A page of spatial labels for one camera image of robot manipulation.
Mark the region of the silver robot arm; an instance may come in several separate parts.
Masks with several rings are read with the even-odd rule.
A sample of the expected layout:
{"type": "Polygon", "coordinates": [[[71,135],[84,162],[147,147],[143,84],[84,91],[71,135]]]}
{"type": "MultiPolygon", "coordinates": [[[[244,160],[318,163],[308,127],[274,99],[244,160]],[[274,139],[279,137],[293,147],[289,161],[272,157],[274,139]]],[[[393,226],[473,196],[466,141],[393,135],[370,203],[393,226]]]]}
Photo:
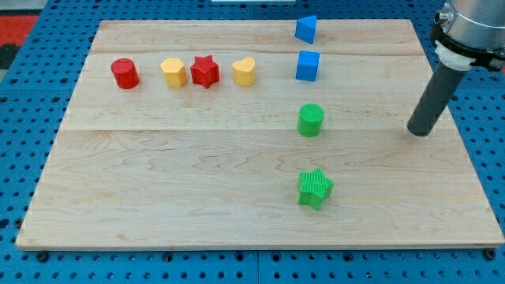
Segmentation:
{"type": "Polygon", "coordinates": [[[504,0],[446,0],[435,13],[430,39],[446,67],[504,68],[504,0]]]}

